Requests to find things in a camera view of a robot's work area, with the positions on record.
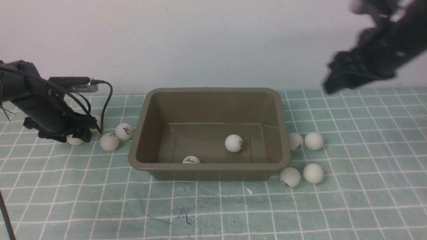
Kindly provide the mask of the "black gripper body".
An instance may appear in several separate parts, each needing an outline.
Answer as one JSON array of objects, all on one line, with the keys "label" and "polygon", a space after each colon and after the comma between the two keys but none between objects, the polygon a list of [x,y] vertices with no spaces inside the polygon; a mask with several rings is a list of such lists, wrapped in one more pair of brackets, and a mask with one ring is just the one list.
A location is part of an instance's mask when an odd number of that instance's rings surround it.
[{"label": "black gripper body", "polygon": [[350,51],[340,51],[329,63],[322,83],[327,94],[355,89],[396,77],[397,70],[426,51],[426,30],[364,31]]},{"label": "black gripper body", "polygon": [[38,138],[41,139],[65,143],[71,136],[89,142],[91,129],[97,127],[94,116],[73,111],[61,94],[47,94],[44,97],[25,94],[15,99],[15,106],[26,114],[23,127],[38,131]]}]

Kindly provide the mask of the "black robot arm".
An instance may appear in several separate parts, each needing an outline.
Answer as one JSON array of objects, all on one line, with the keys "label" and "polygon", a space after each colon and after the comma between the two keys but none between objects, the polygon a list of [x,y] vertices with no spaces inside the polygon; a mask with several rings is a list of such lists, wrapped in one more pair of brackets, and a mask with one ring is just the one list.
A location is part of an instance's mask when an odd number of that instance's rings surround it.
[{"label": "black robot arm", "polygon": [[369,15],[373,28],[363,29],[357,44],[349,51],[335,54],[328,64],[329,74],[322,83],[327,94],[355,89],[374,81],[396,77],[398,69],[420,56],[427,47],[427,3],[413,0],[403,16],[393,21],[399,11],[398,0],[352,0],[350,11]]},{"label": "black robot arm", "polygon": [[74,111],[65,95],[96,92],[96,81],[89,77],[41,78],[35,65],[28,61],[1,62],[1,102],[11,102],[26,114],[23,126],[38,131],[41,139],[61,143],[67,137],[89,142],[92,129],[102,132],[102,123],[81,105],[84,113]]}]

